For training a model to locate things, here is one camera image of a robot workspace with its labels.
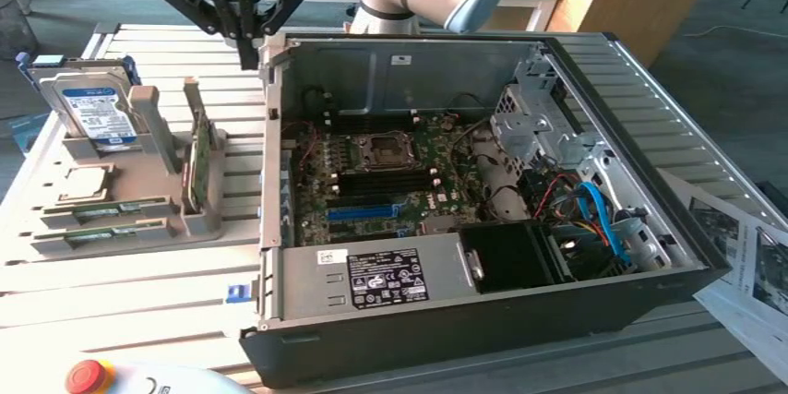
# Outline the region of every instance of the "blue cable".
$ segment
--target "blue cable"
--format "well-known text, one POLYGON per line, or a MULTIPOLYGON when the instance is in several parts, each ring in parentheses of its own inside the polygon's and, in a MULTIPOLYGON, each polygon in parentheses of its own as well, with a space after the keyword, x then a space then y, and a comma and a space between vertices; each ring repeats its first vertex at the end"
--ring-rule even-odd
MULTIPOLYGON (((602 226, 604 235, 606 236, 606 240, 610 243, 610 247, 613 248, 613 254, 618 256, 618 258, 629 265, 630 260, 626 252, 624 251, 624 246, 620 243, 618 236, 613 232, 613 228, 610 227, 610 220, 606 219, 606 210, 604 209, 604 199, 602 193, 600 192, 600 188, 596 187, 594 184, 589 182, 582 182, 577 184, 576 190, 585 189, 590 194, 590 198, 593 198, 593 205, 596 205, 596 212, 600 217, 600 225, 602 226)), ((588 211, 588 202, 586 198, 581 195, 577 197, 577 204, 580 206, 580 212, 582 213, 582 217, 586 221, 590 220, 590 212, 588 211)))

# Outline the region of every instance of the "blue pcie slot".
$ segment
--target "blue pcie slot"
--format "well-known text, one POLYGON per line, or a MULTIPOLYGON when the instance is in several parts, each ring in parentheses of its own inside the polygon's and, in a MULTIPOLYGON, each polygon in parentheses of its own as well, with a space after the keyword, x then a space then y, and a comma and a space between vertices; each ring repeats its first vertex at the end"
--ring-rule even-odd
POLYGON ((329 209, 329 221, 392 219, 398 216, 398 207, 398 205, 377 205, 365 208, 329 209))

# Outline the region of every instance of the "red emergency stop button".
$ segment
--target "red emergency stop button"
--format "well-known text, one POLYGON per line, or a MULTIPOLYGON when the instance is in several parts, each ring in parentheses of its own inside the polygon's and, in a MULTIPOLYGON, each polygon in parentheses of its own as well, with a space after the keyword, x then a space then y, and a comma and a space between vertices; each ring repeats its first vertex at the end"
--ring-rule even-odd
POLYGON ((94 360, 76 364, 65 378, 69 394, 97 394, 112 383, 112 372, 94 360))

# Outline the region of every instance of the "power supply label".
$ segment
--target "power supply label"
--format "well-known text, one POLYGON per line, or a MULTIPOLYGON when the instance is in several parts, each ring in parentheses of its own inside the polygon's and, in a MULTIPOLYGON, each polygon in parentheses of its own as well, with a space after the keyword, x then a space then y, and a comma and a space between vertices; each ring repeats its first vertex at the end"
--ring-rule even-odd
POLYGON ((117 109, 118 93, 112 88, 62 90, 72 113, 93 142, 120 145, 137 139, 128 115, 117 109))
POLYGON ((350 302, 358 309, 429 300, 414 249, 346 256, 350 302))

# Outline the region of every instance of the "floor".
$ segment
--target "floor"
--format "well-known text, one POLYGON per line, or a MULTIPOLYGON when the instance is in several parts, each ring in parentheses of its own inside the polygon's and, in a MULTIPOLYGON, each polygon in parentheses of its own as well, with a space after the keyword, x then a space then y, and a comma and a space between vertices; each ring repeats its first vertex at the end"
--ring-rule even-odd
MULTIPOLYGON (((788 39, 725 29, 684 37, 714 25, 788 30, 788 14, 778 14, 785 0, 754 0, 746 10, 738 8, 742 1, 698 0, 650 71, 750 178, 769 180, 788 193, 788 144, 780 143, 788 136, 788 39)), ((117 0, 34 0, 32 7, 41 54, 80 54, 98 21, 186 23, 161 0, 122 0, 121 5, 117 0)), ((338 26, 342 20, 345 5, 304 4, 288 24, 338 26)), ((46 109, 13 64, 0 62, 0 119, 46 109)), ((22 156, 0 126, 4 196, 22 156)))

